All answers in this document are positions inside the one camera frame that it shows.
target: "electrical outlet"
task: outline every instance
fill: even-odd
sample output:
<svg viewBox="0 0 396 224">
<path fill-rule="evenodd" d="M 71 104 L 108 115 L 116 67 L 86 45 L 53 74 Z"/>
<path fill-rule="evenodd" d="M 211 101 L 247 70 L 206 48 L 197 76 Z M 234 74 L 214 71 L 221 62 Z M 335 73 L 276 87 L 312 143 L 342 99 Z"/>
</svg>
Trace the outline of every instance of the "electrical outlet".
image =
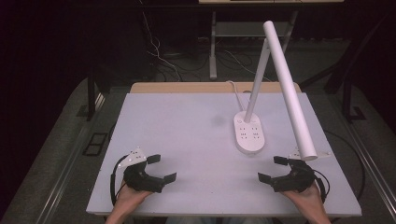
<svg viewBox="0 0 396 224">
<path fill-rule="evenodd" d="M 233 118 L 236 145 L 245 154 L 256 154 L 264 148 L 265 139 L 262 123 L 257 115 L 252 114 L 250 122 L 244 122 L 246 111 L 239 112 Z"/>
<path fill-rule="evenodd" d="M 134 151 L 132 151 L 125 159 L 123 159 L 120 164 L 119 168 L 127 167 L 130 165 L 138 164 L 139 162 L 146 161 L 147 158 L 143 153 L 143 150 L 140 147 L 137 147 Z"/>
</svg>

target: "table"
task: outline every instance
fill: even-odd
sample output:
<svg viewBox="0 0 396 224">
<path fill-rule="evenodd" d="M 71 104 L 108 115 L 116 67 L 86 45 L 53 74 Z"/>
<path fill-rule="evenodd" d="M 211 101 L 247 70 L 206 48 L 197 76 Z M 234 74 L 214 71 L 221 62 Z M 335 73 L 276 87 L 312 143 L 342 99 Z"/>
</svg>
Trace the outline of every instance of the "table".
<svg viewBox="0 0 396 224">
<path fill-rule="evenodd" d="M 240 92 L 252 83 L 236 83 Z M 148 165 L 149 175 L 177 172 L 163 192 L 149 196 L 134 216 L 294 217 L 295 206 L 258 180 L 257 173 L 280 176 L 290 168 L 274 164 L 287 157 L 295 140 L 278 83 L 262 83 L 255 113 L 266 137 L 264 150 L 249 157 L 236 148 L 233 116 L 239 106 L 230 83 L 136 83 L 125 98 L 87 212 L 105 216 L 112 209 L 109 178 L 117 160 L 135 147 L 162 160 Z M 240 93 L 242 102 L 248 93 Z M 304 93 L 299 93 L 314 144 L 332 153 Z M 308 163 L 332 185 L 325 203 L 329 216 L 360 216 L 361 208 L 334 156 Z M 117 172 L 119 187 L 122 170 Z"/>
</svg>

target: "desk lamp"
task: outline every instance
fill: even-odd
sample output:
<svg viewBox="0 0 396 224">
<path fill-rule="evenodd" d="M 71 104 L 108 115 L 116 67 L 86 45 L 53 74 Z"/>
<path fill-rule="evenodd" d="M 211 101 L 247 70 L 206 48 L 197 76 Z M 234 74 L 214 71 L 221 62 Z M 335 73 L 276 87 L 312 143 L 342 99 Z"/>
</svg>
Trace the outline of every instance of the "desk lamp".
<svg viewBox="0 0 396 224">
<path fill-rule="evenodd" d="M 268 63 L 270 53 L 272 53 L 276 74 L 288 109 L 291 126 L 297 142 L 300 159 L 312 161 L 318 157 L 314 148 L 311 134 L 305 121 L 300 101 L 291 78 L 290 70 L 286 63 L 279 39 L 276 34 L 274 24 L 267 21 L 263 25 L 266 38 L 262 46 L 262 54 L 259 60 L 253 90 L 250 94 L 246 111 L 237 113 L 233 119 L 235 135 L 238 149 L 248 155 L 254 155 L 264 147 L 264 135 L 262 125 L 257 115 L 253 113 L 259 94 L 262 77 Z"/>
</svg>

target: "hand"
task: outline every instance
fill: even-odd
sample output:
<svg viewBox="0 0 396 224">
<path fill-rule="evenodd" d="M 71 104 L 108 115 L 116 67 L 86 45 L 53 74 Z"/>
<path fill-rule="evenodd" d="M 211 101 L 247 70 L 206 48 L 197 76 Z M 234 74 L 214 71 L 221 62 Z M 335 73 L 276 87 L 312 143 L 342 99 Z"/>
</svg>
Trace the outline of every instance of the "hand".
<svg viewBox="0 0 396 224">
<path fill-rule="evenodd" d="M 323 202 L 320 198 L 320 192 L 316 183 L 312 183 L 311 187 L 299 193 L 297 191 L 281 192 L 288 197 L 298 208 L 300 213 L 308 219 L 312 224 L 328 224 L 331 223 L 326 215 Z"/>
<path fill-rule="evenodd" d="M 122 181 L 119 197 L 113 211 L 106 220 L 106 224 L 122 223 L 151 193 L 128 188 L 128 186 L 125 186 L 125 182 Z"/>
</svg>

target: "cable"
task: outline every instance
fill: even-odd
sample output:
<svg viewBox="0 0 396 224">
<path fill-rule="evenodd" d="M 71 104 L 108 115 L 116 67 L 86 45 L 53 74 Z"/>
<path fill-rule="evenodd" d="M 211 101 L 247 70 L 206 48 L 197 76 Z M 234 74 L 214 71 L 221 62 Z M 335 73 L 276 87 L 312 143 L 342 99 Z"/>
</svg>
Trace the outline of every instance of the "cable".
<svg viewBox="0 0 396 224">
<path fill-rule="evenodd" d="M 361 160 L 361 157 L 359 156 L 356 149 L 350 143 L 348 143 L 348 141 L 345 138 L 341 137 L 340 135 L 338 135 L 336 133 L 332 133 L 327 130 L 323 130 L 323 131 L 325 133 L 329 133 L 329 134 L 339 138 L 340 140 L 342 140 L 345 144 L 347 144 L 349 146 L 350 149 L 352 149 L 353 153 L 355 153 L 356 157 L 358 158 L 359 164 L 361 166 L 361 189 L 359 190 L 359 193 L 358 193 L 358 196 L 356 196 L 356 199 L 359 201 L 361 199 L 361 195 L 363 194 L 363 191 L 365 188 L 365 182 L 366 182 L 366 173 L 365 173 L 364 164 L 363 164 L 363 161 Z M 331 220 L 331 223 L 334 223 L 334 222 L 338 221 L 339 219 L 341 219 L 341 218 L 336 217 L 333 220 Z"/>
<path fill-rule="evenodd" d="M 234 71 L 243 70 L 243 68 L 240 66 L 238 68 L 234 68 L 234 67 L 231 67 L 231 66 L 225 64 L 224 61 L 229 61 L 229 60 L 225 59 L 224 57 L 220 56 L 219 54 L 216 55 L 216 60 L 217 60 L 217 62 L 221 63 L 224 67 L 232 69 Z"/>
<path fill-rule="evenodd" d="M 162 67 L 165 67 L 165 68 L 170 68 L 170 69 L 172 69 L 172 67 L 170 67 L 170 66 L 168 66 L 168 65 L 166 65 L 166 64 L 163 64 L 163 63 L 158 63 L 158 65 L 160 65 L 160 66 L 162 66 Z M 169 75 L 171 76 L 171 77 L 173 77 L 174 79 L 176 79 L 177 81 L 180 81 L 180 78 L 181 78 L 181 76 L 179 75 L 178 77 L 175 77 L 172 73 L 170 73 L 171 71 L 165 71 L 166 73 L 169 73 Z"/>
<path fill-rule="evenodd" d="M 256 73 L 255 72 L 253 72 L 253 71 L 250 71 L 249 69 L 247 69 L 241 62 L 239 62 L 239 60 L 230 52 L 230 51 L 228 51 L 228 50 L 224 50 L 224 52 L 226 52 L 226 53 L 228 53 L 228 54 L 230 54 L 235 60 L 236 60 L 236 62 L 243 68 L 243 69 L 245 69 L 246 71 L 248 71 L 249 73 L 251 73 L 251 74 L 253 74 L 253 75 L 256 75 Z M 271 79 L 269 79 L 268 77 L 263 77 L 265 80 L 267 80 L 267 81 L 270 81 L 270 82 L 272 82 L 272 80 Z"/>
<path fill-rule="evenodd" d="M 323 173 L 321 173 L 321 172 L 319 172 L 319 171 L 317 171 L 317 170 L 313 170 L 315 173 L 318 173 L 318 174 L 320 174 L 321 176 L 323 176 L 323 178 L 326 180 L 326 182 L 327 182 L 327 190 L 326 190 L 326 192 L 324 193 L 324 195 L 327 197 L 327 195 L 329 194 L 329 192 L 330 192 L 330 182 L 329 182 L 329 179 L 327 179 L 327 177 L 323 174 Z"/>
<path fill-rule="evenodd" d="M 198 70 L 202 69 L 203 67 L 205 67 L 208 60 L 209 60 L 209 56 L 205 57 L 204 63 L 202 65 L 198 66 L 197 68 L 191 68 L 191 69 L 181 67 L 180 65 L 178 65 L 176 63 L 174 63 L 174 65 L 177 66 L 178 68 L 180 68 L 181 70 L 192 72 L 192 71 L 198 71 Z"/>
<path fill-rule="evenodd" d="M 149 23 L 148 23 L 148 20 L 147 20 L 147 18 L 146 18 L 146 14 L 145 14 L 145 12 L 142 12 L 142 14 L 143 14 L 143 19 L 144 19 L 144 21 L 145 21 L 144 23 L 146 24 L 146 28 L 147 28 L 147 30 L 148 30 L 149 42 L 150 42 L 150 44 L 155 48 L 155 51 L 157 52 L 157 53 L 151 53 L 151 52 L 148 51 L 148 53 L 151 54 L 151 55 L 153 55 L 153 56 L 155 56 L 155 57 L 157 57 L 159 60 L 161 60 L 161 61 L 163 61 L 163 62 L 169 64 L 170 66 L 172 66 L 172 67 L 175 69 L 175 73 L 176 73 L 177 76 L 178 76 L 178 80 L 177 80 L 177 81 L 183 81 L 183 78 L 182 78 L 181 75 L 178 73 L 176 67 L 175 67 L 173 64 L 169 63 L 168 61 L 166 61 L 165 59 L 163 59 L 163 58 L 160 56 L 160 40 L 159 40 L 158 38 L 156 38 L 156 40 L 158 41 L 158 46 L 155 45 L 155 44 L 153 43 L 153 37 L 152 37 L 151 31 L 150 31 L 150 29 L 149 29 Z"/>
<path fill-rule="evenodd" d="M 114 166 L 113 169 L 113 173 L 110 176 L 110 197 L 111 197 L 111 202 L 114 204 L 116 204 L 116 200 L 117 200 L 117 196 L 114 193 L 116 191 L 116 187 L 114 186 L 116 184 L 116 172 L 117 172 L 117 168 L 119 167 L 120 162 L 125 159 L 128 155 L 125 155 L 123 157 L 121 157 L 116 165 Z"/>
<path fill-rule="evenodd" d="M 126 183 L 123 183 L 122 186 L 120 187 L 119 191 L 117 191 L 117 193 L 116 193 L 116 198 L 119 197 L 120 191 L 121 191 L 121 189 L 122 189 L 125 185 L 126 185 Z"/>
<path fill-rule="evenodd" d="M 227 67 L 227 68 L 230 68 L 230 69 L 233 69 L 233 70 L 242 70 L 242 69 L 244 69 L 244 68 L 241 66 L 240 63 L 236 63 L 236 62 L 235 62 L 235 59 L 229 60 L 229 59 L 227 59 L 227 58 L 221 56 L 221 54 L 217 54 L 217 58 L 219 58 L 219 61 L 220 61 L 220 60 L 223 60 L 223 61 L 225 61 L 225 62 L 227 62 L 227 63 L 237 64 L 237 65 L 238 65 L 237 68 L 232 68 L 231 66 L 226 65 L 224 62 L 221 62 L 221 63 L 222 63 L 225 67 Z M 252 60 L 251 60 L 248 56 L 247 56 L 247 58 L 250 60 L 250 63 L 245 63 L 245 64 L 243 64 L 244 66 L 251 65 L 251 63 L 252 63 Z"/>
<path fill-rule="evenodd" d="M 227 82 L 233 84 L 233 90 L 235 91 L 235 95 L 236 95 L 236 98 L 238 99 L 239 106 L 241 107 L 242 111 L 245 111 L 245 107 L 244 107 L 244 105 L 242 104 L 241 98 L 239 98 L 238 90 L 237 90 L 237 88 L 236 88 L 235 83 L 234 83 L 233 81 L 231 81 L 231 80 L 228 80 Z"/>
<path fill-rule="evenodd" d="M 167 81 L 167 78 L 166 78 L 166 74 L 163 72 L 163 71 L 161 71 L 160 69 L 158 69 L 157 67 L 155 68 L 159 73 L 161 73 L 162 75 L 163 75 L 163 82 L 166 82 Z"/>
<path fill-rule="evenodd" d="M 235 53 L 234 54 L 240 54 L 241 52 L 244 51 L 249 51 L 249 50 L 255 50 L 255 44 L 256 42 L 259 43 L 260 40 L 260 45 L 258 45 L 258 47 L 261 49 L 262 48 L 262 39 L 260 39 L 259 37 L 237 37 L 235 39 L 235 41 L 233 41 L 233 48 L 235 49 Z M 246 44 L 244 47 L 240 47 L 240 43 Z M 225 46 L 223 43 L 221 43 L 221 47 L 222 48 L 229 48 L 228 46 Z"/>
<path fill-rule="evenodd" d="M 201 80 L 201 76 L 200 75 L 198 75 L 198 74 L 195 74 L 195 73 L 193 73 L 193 72 L 185 72 L 185 73 L 182 73 L 182 72 L 180 72 L 180 74 L 183 74 L 183 75 L 191 75 L 191 76 L 193 76 L 193 77 L 196 77 L 196 78 L 198 78 L 198 81 L 199 82 L 201 82 L 202 80 Z"/>
</svg>

